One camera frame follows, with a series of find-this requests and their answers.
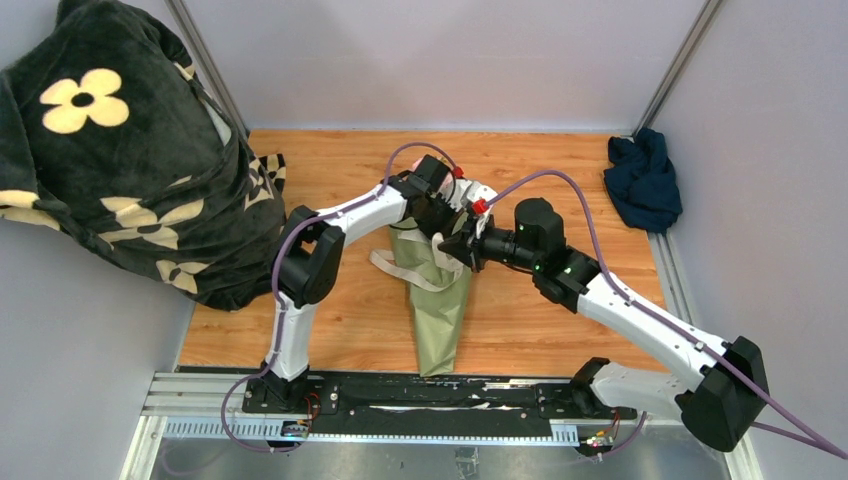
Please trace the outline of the green and peach wrapping paper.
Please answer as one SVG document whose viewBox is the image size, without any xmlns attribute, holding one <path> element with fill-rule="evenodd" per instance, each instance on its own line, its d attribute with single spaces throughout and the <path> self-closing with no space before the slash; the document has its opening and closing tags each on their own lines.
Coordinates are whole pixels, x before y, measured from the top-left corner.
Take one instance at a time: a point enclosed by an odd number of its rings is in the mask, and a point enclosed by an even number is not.
<svg viewBox="0 0 848 480">
<path fill-rule="evenodd" d="M 386 272 L 408 286 L 419 375 L 454 371 L 468 302 L 471 271 L 440 252 L 443 236 L 428 239 L 413 221 L 389 227 Z"/>
</svg>

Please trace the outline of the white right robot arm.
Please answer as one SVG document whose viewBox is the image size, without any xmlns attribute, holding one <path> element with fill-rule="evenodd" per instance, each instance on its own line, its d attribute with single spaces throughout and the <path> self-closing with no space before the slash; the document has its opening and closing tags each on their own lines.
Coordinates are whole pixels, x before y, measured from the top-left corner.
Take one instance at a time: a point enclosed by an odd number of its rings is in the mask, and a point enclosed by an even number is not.
<svg viewBox="0 0 848 480">
<path fill-rule="evenodd" d="M 743 336 L 728 342 L 701 331 L 604 272 L 598 260 L 567 244 L 563 219 L 546 200 L 521 201 L 514 220 L 507 230 L 473 213 L 437 248 L 474 272 L 497 261 L 530 274 L 547 300 L 614 330 L 667 370 L 593 357 L 570 381 L 575 411 L 589 418 L 615 408 L 646 412 L 681 422 L 714 450 L 732 451 L 766 405 L 760 348 Z"/>
</svg>

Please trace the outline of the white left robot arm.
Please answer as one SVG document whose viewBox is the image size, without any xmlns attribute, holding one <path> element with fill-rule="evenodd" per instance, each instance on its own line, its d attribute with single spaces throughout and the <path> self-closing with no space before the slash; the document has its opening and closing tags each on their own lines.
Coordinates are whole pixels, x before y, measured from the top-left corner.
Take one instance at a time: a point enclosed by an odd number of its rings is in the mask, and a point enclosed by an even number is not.
<svg viewBox="0 0 848 480">
<path fill-rule="evenodd" d="M 388 176 L 345 203 L 321 210 L 299 206 L 291 213 L 272 267 L 276 320 L 260 377 L 271 404 L 293 413 L 305 403 L 315 313 L 336 283 L 345 248 L 407 219 L 427 238 L 448 235 L 476 186 L 459 168 L 427 155 L 413 170 Z"/>
</svg>

